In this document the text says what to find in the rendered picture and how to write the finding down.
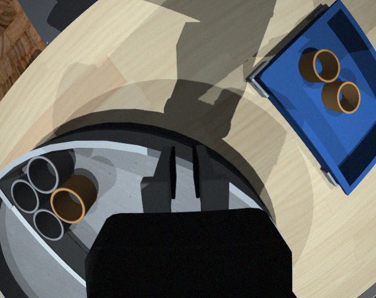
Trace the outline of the grey metal bushing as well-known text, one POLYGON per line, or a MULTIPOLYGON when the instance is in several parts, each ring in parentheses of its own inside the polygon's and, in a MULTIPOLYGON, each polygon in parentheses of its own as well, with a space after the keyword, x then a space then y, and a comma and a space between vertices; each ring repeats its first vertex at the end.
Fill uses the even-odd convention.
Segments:
POLYGON ((14 181, 11 186, 11 195, 15 204, 26 213, 36 212, 51 198, 52 193, 45 194, 36 190, 27 174, 14 181))
POLYGON ((51 151, 30 159, 27 176, 31 185, 41 193, 52 193, 69 179, 74 172, 74 161, 67 150, 51 151), (47 167, 52 165, 56 176, 47 167))
POLYGON ((34 213, 33 221, 37 231, 52 241, 61 239, 72 224, 62 221, 54 213, 50 199, 34 213))

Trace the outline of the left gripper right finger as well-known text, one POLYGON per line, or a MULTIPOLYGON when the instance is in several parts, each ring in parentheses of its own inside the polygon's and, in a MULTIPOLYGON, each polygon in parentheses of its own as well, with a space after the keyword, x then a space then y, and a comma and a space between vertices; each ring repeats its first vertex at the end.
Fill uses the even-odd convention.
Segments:
POLYGON ((216 174, 204 145, 193 145, 193 178, 201 211, 229 209, 229 179, 216 174))

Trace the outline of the blue open-top crate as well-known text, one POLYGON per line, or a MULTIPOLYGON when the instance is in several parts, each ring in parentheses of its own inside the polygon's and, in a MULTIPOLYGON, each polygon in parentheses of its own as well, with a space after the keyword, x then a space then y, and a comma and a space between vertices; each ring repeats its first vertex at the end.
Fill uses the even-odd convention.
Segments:
POLYGON ((348 196, 376 164, 376 51, 342 1, 312 19, 253 79, 348 196), (308 82, 299 72, 301 56, 321 49, 339 60, 335 82, 359 89, 352 114, 327 109, 326 83, 308 82))

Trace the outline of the grey round turntable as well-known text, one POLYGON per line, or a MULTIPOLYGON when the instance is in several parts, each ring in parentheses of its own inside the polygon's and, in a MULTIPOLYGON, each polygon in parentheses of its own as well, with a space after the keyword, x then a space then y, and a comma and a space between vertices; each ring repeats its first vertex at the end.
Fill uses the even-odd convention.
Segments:
MULTIPOLYGON (((171 212, 201 211, 193 180, 192 146, 204 145, 154 125, 106 122, 54 137, 0 171, 0 294, 3 298, 87 298, 85 258, 106 219, 117 213, 144 213, 143 177, 154 175, 163 147, 176 149, 176 198, 171 212), (31 158, 67 150, 74 175, 89 178, 97 198, 84 218, 57 241, 43 237, 14 202, 11 186, 27 174, 31 158)), ((271 214, 247 178, 213 149, 206 151, 216 174, 229 179, 229 209, 260 208, 271 214)))

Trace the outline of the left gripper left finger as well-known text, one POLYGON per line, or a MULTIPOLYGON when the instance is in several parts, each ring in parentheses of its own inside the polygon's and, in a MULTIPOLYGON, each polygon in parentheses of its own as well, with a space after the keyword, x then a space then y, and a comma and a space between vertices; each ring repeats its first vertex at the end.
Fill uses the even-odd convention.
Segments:
POLYGON ((176 198, 175 146, 163 147, 153 177, 140 183, 144 213, 171 212, 171 199, 176 198))

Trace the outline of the bronze bushing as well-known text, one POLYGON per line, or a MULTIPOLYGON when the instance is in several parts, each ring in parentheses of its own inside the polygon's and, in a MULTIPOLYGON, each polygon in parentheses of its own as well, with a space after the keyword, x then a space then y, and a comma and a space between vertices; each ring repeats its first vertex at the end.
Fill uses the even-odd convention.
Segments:
POLYGON ((67 179, 51 195, 50 203, 54 213, 70 224, 80 222, 97 198, 93 182, 83 175, 74 175, 67 179), (68 192, 73 193, 81 202, 76 203, 68 192))
POLYGON ((337 112, 354 113, 360 104, 361 96, 358 87, 352 82, 330 82, 322 89, 321 98, 324 106, 337 112), (342 91, 342 101, 339 102, 339 92, 342 91))
POLYGON ((337 79, 340 64, 337 56, 328 49, 305 53, 299 60, 299 72, 302 78, 311 83, 330 83, 337 79), (322 74, 319 76, 315 68, 318 58, 322 64, 322 74))

